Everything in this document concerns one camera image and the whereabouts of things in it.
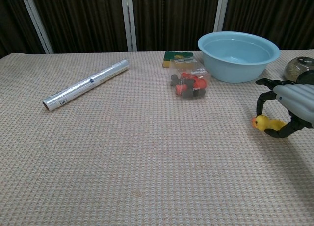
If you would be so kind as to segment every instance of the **cling film roll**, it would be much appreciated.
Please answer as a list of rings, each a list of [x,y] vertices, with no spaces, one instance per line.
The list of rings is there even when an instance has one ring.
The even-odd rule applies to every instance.
[[[84,80],[81,80],[74,85],[57,92],[43,100],[43,104],[47,110],[53,111],[61,107],[76,97],[84,94],[85,92],[93,89],[94,87],[104,83],[112,77],[126,71],[130,64],[128,60],[123,59],[100,72],[93,74]]]

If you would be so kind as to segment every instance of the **brown curtain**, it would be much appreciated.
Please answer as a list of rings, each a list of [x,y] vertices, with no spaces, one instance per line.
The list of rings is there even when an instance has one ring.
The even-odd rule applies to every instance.
[[[23,0],[0,0],[0,58],[45,53]]]
[[[259,35],[280,49],[314,49],[314,0],[229,0],[223,30]]]
[[[128,51],[121,0],[34,0],[55,53]]]
[[[199,50],[213,31],[218,0],[133,0],[138,51]]]

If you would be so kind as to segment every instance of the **beige textured tablecloth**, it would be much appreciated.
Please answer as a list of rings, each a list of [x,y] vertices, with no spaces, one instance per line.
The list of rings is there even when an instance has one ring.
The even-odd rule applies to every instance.
[[[164,52],[0,60],[0,225],[314,225],[314,130],[254,129],[254,82],[211,80],[182,101]],[[314,50],[283,50],[261,77]],[[53,112],[42,100],[128,58],[131,68]],[[289,121],[277,101],[264,114]]]

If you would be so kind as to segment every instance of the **yellow rubber duck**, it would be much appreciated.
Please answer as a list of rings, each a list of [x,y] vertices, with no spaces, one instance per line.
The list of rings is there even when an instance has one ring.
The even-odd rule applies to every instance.
[[[273,129],[278,131],[286,125],[286,123],[279,120],[270,120],[264,115],[259,115],[253,118],[252,124],[254,128],[259,129],[260,131],[264,131],[266,129]]]

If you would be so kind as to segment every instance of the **light blue plastic bowl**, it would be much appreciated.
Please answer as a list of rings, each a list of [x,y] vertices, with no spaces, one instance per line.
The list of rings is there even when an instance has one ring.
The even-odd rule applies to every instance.
[[[271,41],[248,33],[219,31],[198,40],[205,69],[216,79],[228,83],[258,78],[267,64],[275,61],[279,48]]]

